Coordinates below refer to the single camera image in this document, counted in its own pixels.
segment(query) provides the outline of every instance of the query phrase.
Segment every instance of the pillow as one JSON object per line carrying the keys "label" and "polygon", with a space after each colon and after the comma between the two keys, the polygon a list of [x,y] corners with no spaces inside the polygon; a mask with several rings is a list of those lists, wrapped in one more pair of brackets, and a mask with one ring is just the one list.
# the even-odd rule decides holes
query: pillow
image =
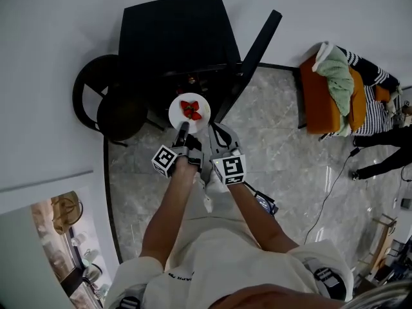
{"label": "pillow", "polygon": [[378,102],[389,102],[391,99],[391,93],[378,85],[375,86],[375,100]]}
{"label": "pillow", "polygon": [[366,119],[366,94],[363,87],[362,77],[358,71],[349,67],[349,72],[353,78],[353,94],[350,98],[350,112],[348,122],[352,131],[357,131]]}

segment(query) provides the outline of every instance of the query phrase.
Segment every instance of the person's right arm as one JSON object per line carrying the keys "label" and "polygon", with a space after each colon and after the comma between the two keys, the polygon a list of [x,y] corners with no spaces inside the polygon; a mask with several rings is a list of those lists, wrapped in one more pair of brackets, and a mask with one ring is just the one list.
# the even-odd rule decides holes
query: person's right arm
{"label": "person's right arm", "polygon": [[243,183],[228,185],[250,232],[263,250],[286,253],[299,245],[291,240],[278,222],[260,205]]}

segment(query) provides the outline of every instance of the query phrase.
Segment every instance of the brown bag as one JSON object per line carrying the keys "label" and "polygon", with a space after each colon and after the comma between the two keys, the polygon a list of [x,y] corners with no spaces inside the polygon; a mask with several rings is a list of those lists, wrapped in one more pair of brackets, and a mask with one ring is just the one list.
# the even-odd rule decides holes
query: brown bag
{"label": "brown bag", "polygon": [[83,204],[74,191],[53,197],[51,206],[53,207],[53,226],[58,234],[65,234],[83,214]]}

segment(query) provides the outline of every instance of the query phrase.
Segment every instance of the white pants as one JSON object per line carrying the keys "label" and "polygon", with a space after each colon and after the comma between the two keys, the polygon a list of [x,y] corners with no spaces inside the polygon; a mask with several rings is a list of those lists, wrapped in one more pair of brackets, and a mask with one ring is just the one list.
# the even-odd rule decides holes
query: white pants
{"label": "white pants", "polygon": [[216,173],[211,172],[211,180],[207,186],[197,175],[187,201],[178,239],[170,257],[170,267],[180,265],[190,244],[201,233],[219,228],[228,229],[251,245],[258,246],[232,194],[220,182]]}

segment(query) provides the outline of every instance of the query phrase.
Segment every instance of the white wall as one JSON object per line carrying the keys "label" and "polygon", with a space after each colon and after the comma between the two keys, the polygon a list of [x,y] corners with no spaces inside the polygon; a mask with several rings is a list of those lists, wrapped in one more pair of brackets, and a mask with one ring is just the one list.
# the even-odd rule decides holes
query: white wall
{"label": "white wall", "polygon": [[30,207],[0,216],[0,303],[5,309],[72,309],[47,260]]}
{"label": "white wall", "polygon": [[[92,170],[93,215],[112,276],[102,139],[76,120],[71,89],[85,63],[117,49],[123,9],[147,1],[0,0],[0,206],[37,200],[10,197],[14,187]],[[223,1],[242,57],[276,9],[283,20],[263,62],[297,66],[312,45],[331,40],[412,84],[412,0]]]}

